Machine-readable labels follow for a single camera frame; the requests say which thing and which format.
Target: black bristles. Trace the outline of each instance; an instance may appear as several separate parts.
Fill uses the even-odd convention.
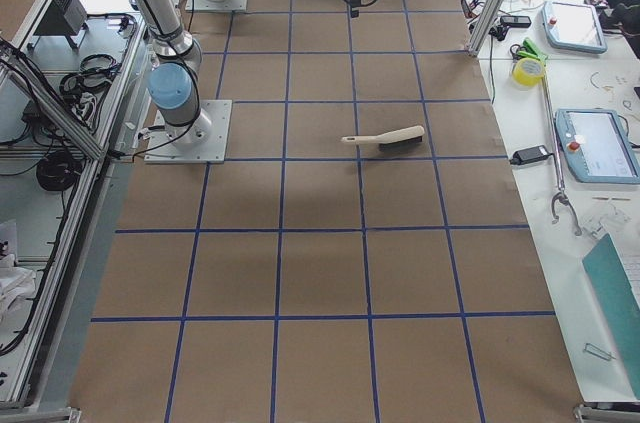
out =
[[[393,143],[380,143],[378,149],[380,151],[398,150],[405,146],[413,146],[422,143],[422,136],[416,136],[415,138],[409,138],[407,140],[394,141]]]

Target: metal base plate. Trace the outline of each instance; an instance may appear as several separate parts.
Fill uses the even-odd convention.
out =
[[[195,13],[228,13],[230,11],[247,11],[248,0],[225,0],[225,1],[209,1],[209,0],[187,0],[185,10],[187,12],[193,11]]]
[[[231,100],[203,100],[202,110],[206,111],[213,121],[213,128],[209,137],[202,143],[188,148],[167,145],[145,154],[147,163],[184,164],[184,163],[222,163],[227,150],[229,136],[229,122],[231,121]],[[164,118],[158,111],[154,125],[164,125]],[[168,140],[164,131],[151,134],[149,148],[166,143]]]

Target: teal tablet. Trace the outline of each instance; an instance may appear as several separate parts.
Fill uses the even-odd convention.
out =
[[[558,110],[556,131],[578,181],[640,184],[640,166],[615,111]]]
[[[593,6],[547,1],[542,7],[542,23],[549,44],[554,48],[604,53],[604,39]]]

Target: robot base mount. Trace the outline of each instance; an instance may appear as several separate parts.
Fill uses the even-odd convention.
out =
[[[178,163],[222,163],[227,150],[227,138],[229,135],[229,122],[231,121],[231,100],[202,100],[200,103],[203,120],[211,122],[203,141],[197,144],[180,145],[168,144],[157,150],[151,150],[145,154],[147,163],[178,164]],[[164,125],[164,118],[158,111],[154,125]],[[166,131],[158,131],[151,134],[149,148],[153,148],[170,141]]]

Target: electronic device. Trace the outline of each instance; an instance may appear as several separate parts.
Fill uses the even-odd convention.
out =
[[[87,21],[87,11],[80,0],[53,0],[35,36],[75,36]]]
[[[604,53],[607,43],[595,8],[589,5],[545,2],[542,24],[554,48]]]
[[[531,18],[528,16],[505,15],[500,17],[500,24],[510,28],[529,28]]]
[[[561,109],[555,125],[578,181],[640,184],[640,166],[615,111]]]

